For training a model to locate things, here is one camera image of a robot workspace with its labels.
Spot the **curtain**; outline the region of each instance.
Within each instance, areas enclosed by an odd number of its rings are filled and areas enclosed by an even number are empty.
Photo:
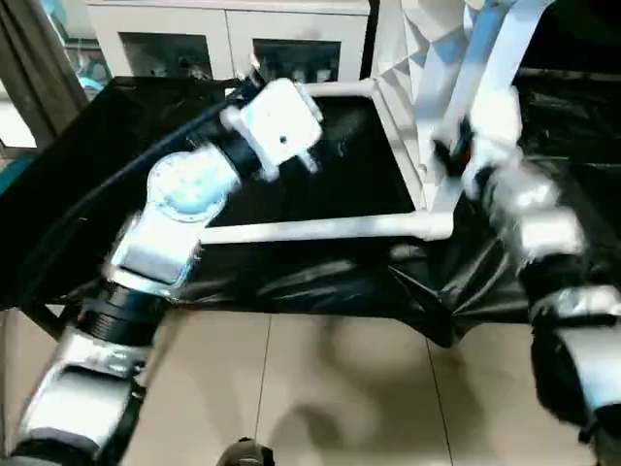
[[[0,80],[38,150],[88,103],[38,0],[0,0]]]

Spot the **robotic arm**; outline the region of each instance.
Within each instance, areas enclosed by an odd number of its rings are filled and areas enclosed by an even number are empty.
[[[601,466],[621,464],[621,293],[589,274],[589,245],[555,182],[522,160],[517,95],[481,99],[453,151],[437,153],[460,174],[506,247],[530,304],[539,400],[581,429]]]
[[[248,177],[273,180],[296,156],[317,169],[308,150],[321,136],[322,115],[305,90],[289,80],[265,83],[258,69],[242,85],[254,97],[219,115],[225,141],[172,153],[150,171],[147,204],[104,266],[105,289],[62,336],[9,464],[117,464],[147,393],[139,380],[153,335],[198,258],[203,229]],[[241,447],[241,455],[262,454],[252,444]]]

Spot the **black plastic sheet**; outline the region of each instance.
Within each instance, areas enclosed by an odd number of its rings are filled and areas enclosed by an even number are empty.
[[[618,281],[621,117],[616,110],[621,87],[535,78],[516,84],[524,120],[522,147],[559,183],[583,220],[593,275]],[[50,302],[88,292],[88,286],[81,286],[99,277],[116,232],[145,201],[152,162],[71,219],[44,250],[59,252],[50,267],[44,260],[33,267],[28,254],[90,189],[222,99],[225,85],[116,79],[96,98],[0,196],[4,307],[24,296]],[[319,104],[327,121],[325,138],[341,156],[326,158],[317,176],[292,163],[275,183],[248,182],[216,224],[411,210],[372,102],[325,98]],[[176,147],[189,149],[189,144],[179,140]],[[383,238],[206,247],[183,301],[200,309],[391,317],[450,346],[477,324],[526,322],[526,300],[512,270],[486,219],[462,199],[453,236],[436,243]]]

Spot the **tile floor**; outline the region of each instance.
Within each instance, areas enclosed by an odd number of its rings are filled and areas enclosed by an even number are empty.
[[[13,332],[15,422],[53,341]],[[479,327],[440,349],[383,319],[175,315],[124,464],[215,464],[241,436],[279,466],[592,466],[538,404],[527,328]]]

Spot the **black cable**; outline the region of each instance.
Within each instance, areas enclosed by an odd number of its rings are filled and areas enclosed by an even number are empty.
[[[18,304],[27,302],[29,296],[33,293],[37,286],[39,286],[58,254],[60,254],[64,250],[67,242],[73,236],[73,233],[75,233],[75,231],[77,230],[76,222],[74,228],[72,228],[68,232],[65,231],[66,235],[63,238],[56,239],[55,237],[58,235],[58,233],[63,231],[67,223],[69,223],[82,211],[82,209],[84,209],[87,205],[93,202],[106,189],[114,185],[121,178],[127,176],[132,171],[141,167],[143,164],[151,161],[153,157],[161,156],[161,151],[165,149],[167,145],[171,144],[178,138],[184,137],[191,131],[195,130],[198,126],[205,123],[207,120],[216,117],[217,114],[219,114],[222,110],[224,110],[229,105],[232,105],[239,96],[244,96],[248,94],[248,90],[246,89],[247,86],[247,83],[241,83],[222,102],[214,105],[213,107],[210,107],[209,109],[202,112],[200,115],[183,125],[181,128],[166,136],[164,139],[151,145],[142,154],[127,163],[123,168],[115,172],[103,183],[91,189],[88,193],[86,193],[86,195],[84,195],[82,199],[80,199],[63,216],[61,216],[51,226],[51,228],[48,229],[47,233],[41,239],[39,244],[28,254],[28,256],[23,261],[21,273],[19,274],[20,279],[17,280],[17,283],[28,283],[28,285],[22,292],[19,292],[19,290],[17,290],[16,302]],[[31,273],[29,272],[31,272],[33,269],[36,270],[37,273],[31,275]]]

